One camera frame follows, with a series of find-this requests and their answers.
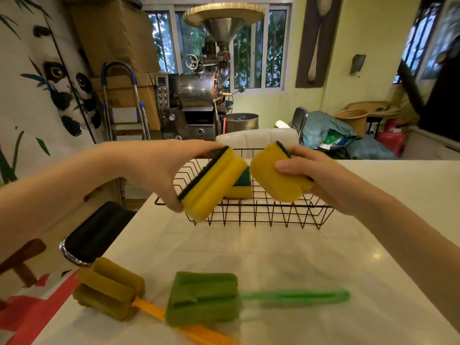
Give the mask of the person's right hand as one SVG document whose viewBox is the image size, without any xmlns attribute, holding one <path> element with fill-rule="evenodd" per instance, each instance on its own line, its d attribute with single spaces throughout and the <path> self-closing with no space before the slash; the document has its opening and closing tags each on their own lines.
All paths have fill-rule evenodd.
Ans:
<svg viewBox="0 0 460 345">
<path fill-rule="evenodd" d="M 342 214 L 355 216 L 365 189 L 365 180 L 324 153 L 296 145 L 287 148 L 291 159 L 309 159 L 316 164 L 310 193 Z"/>
</svg>

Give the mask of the yellow sponge with green pad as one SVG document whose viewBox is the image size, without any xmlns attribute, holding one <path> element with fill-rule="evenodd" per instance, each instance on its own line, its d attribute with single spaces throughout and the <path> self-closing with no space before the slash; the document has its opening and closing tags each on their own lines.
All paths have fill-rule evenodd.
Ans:
<svg viewBox="0 0 460 345">
<path fill-rule="evenodd" d="M 313 180 L 305 175 L 290 175 L 277 171 L 275 163 L 290 158 L 284 145 L 280 141 L 275 141 L 256 154 L 250 162 L 250 174 L 275 201 L 295 202 L 314 185 Z"/>
<path fill-rule="evenodd" d="M 253 196 L 253 185 L 249 167 L 240 175 L 234 185 L 225 193 L 225 199 L 245 200 Z"/>
<path fill-rule="evenodd" d="M 179 193 L 184 212 L 194 222 L 203 222 L 245 172 L 246 161 L 229 146 L 217 154 Z"/>
</svg>

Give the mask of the person's left forearm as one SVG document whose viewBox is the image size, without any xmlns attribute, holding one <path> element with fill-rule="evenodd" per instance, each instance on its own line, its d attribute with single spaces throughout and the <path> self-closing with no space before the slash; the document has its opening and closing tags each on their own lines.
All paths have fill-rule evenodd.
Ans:
<svg viewBox="0 0 460 345">
<path fill-rule="evenodd" d="M 36 238 L 97 187 L 127 175 L 146 141 L 106 142 L 0 188 L 0 260 Z"/>
</svg>

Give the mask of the white padded chair back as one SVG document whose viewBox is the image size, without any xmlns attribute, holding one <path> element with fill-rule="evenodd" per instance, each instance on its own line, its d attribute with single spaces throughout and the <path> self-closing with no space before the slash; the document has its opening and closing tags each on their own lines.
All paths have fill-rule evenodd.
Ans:
<svg viewBox="0 0 460 345">
<path fill-rule="evenodd" d="M 216 137 L 216 142 L 233 149 L 234 154 L 250 160 L 276 141 L 284 146 L 299 145 L 299 134 L 293 128 L 255 129 L 231 132 Z"/>
</svg>

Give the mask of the light blue plastic bag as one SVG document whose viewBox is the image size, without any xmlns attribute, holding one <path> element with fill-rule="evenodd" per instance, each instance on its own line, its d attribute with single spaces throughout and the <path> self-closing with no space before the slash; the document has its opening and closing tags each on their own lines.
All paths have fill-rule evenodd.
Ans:
<svg viewBox="0 0 460 345">
<path fill-rule="evenodd" d="M 300 144 L 312 150 L 341 149 L 357 139 L 356 131 L 334 116 L 322 111 L 308 113 Z"/>
</svg>

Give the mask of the metal coffee roaster machine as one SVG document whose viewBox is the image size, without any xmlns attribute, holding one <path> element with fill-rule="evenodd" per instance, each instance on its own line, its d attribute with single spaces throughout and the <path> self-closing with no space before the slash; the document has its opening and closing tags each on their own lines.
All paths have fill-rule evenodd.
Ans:
<svg viewBox="0 0 460 345">
<path fill-rule="evenodd" d="M 183 74 L 159 73 L 155 86 L 163 138 L 215 140 L 221 134 L 221 116 L 233 103 L 224 92 L 230 79 L 230 42 L 243 26 L 261 21 L 262 5 L 215 3 L 185 11 L 186 25 L 206 32 L 200 55 L 189 54 Z"/>
</svg>

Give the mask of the woven straw basket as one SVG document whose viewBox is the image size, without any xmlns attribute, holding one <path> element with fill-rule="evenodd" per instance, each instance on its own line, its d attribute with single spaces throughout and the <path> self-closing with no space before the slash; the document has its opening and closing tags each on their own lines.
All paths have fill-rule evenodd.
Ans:
<svg viewBox="0 0 460 345">
<path fill-rule="evenodd" d="M 364 109 L 347 109 L 342 110 L 335 116 L 350 125 L 357 134 L 357 138 L 363 138 L 366 135 L 366 120 L 369 113 Z"/>
</svg>

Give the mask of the dark blue plastic bag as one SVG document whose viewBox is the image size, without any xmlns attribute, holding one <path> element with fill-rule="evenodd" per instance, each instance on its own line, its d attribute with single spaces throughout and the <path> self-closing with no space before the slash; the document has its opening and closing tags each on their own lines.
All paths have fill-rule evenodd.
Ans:
<svg viewBox="0 0 460 345">
<path fill-rule="evenodd" d="M 356 139 L 345 147 L 350 160 L 394 161 L 397 156 L 372 136 Z"/>
</svg>

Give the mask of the flat woven tray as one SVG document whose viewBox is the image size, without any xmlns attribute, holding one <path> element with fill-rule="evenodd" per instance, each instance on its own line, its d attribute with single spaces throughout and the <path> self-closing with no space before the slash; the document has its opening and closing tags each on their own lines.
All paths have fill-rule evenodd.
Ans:
<svg viewBox="0 0 460 345">
<path fill-rule="evenodd" d="M 345 109 L 366 110 L 371 117 L 390 118 L 397 115 L 402 106 L 387 101 L 363 101 L 347 104 Z"/>
</svg>

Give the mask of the black padded stool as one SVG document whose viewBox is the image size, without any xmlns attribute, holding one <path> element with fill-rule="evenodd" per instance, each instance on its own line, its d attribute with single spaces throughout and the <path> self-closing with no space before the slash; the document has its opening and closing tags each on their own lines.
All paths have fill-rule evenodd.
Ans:
<svg viewBox="0 0 460 345">
<path fill-rule="evenodd" d="M 108 201 L 59 244 L 63 256 L 78 267 L 89 267 L 103 256 L 137 212 Z"/>
</svg>

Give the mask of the large cardboard box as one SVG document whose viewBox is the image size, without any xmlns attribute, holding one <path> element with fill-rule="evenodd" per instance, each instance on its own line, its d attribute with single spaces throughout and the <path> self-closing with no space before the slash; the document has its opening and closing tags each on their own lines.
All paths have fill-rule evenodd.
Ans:
<svg viewBox="0 0 460 345">
<path fill-rule="evenodd" d="M 113 61 L 136 74 L 161 70 L 152 22 L 142 6 L 129 0 L 66 0 L 66 5 L 94 77 Z"/>
</svg>

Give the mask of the black flat screen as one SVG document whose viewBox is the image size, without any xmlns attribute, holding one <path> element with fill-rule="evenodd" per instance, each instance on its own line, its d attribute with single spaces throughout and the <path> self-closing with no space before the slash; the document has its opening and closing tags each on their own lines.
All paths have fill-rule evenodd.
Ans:
<svg viewBox="0 0 460 345">
<path fill-rule="evenodd" d="M 418 127 L 460 143 L 460 54 L 443 64 Z"/>
</svg>

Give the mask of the brown wooden stool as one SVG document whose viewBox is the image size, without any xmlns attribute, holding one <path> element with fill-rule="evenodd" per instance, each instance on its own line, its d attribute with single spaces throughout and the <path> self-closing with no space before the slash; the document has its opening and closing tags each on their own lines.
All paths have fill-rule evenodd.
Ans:
<svg viewBox="0 0 460 345">
<path fill-rule="evenodd" d="M 28 241 L 13 255 L 0 263 L 0 276 L 7 271 L 14 271 L 23 282 L 25 287 L 31 287 L 36 284 L 38 279 L 32 270 L 26 265 L 26 261 L 42 254 L 46 250 L 46 245 L 41 239 Z"/>
</svg>

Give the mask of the blue-handled step ladder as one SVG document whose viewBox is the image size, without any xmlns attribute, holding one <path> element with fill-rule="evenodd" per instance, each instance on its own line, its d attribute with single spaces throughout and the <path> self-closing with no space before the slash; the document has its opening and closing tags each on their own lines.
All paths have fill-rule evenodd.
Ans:
<svg viewBox="0 0 460 345">
<path fill-rule="evenodd" d="M 116 108 L 109 102 L 107 77 L 111 68 L 122 68 L 128 73 L 134 94 L 135 106 L 133 108 Z M 138 81 L 134 70 L 127 63 L 121 61 L 105 62 L 102 65 L 100 80 L 108 140 L 116 141 L 118 136 L 121 136 L 122 140 L 151 140 L 145 104 L 141 102 L 139 97 Z"/>
</svg>

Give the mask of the spoon wall picture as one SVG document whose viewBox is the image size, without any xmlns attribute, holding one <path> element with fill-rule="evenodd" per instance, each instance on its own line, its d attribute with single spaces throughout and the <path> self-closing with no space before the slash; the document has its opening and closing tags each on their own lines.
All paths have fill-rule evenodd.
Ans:
<svg viewBox="0 0 460 345">
<path fill-rule="evenodd" d="M 324 86 L 330 65 L 342 0 L 307 0 L 296 88 Z"/>
</svg>

